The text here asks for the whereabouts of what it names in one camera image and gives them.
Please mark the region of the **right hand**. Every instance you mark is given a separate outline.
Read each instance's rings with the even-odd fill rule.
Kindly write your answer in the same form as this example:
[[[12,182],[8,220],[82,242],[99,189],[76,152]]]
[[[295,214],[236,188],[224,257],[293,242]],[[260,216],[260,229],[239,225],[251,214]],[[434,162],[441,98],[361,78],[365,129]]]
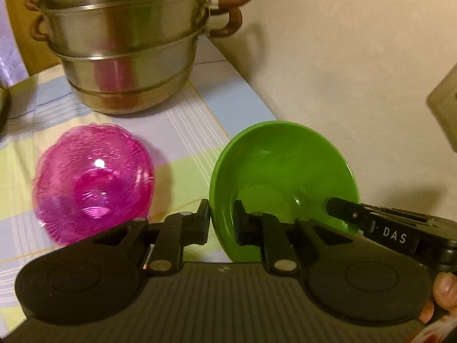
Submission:
[[[434,301],[428,300],[424,305],[419,320],[426,324],[434,315],[434,305],[441,307],[450,315],[457,311],[457,278],[453,273],[439,273],[432,287]]]

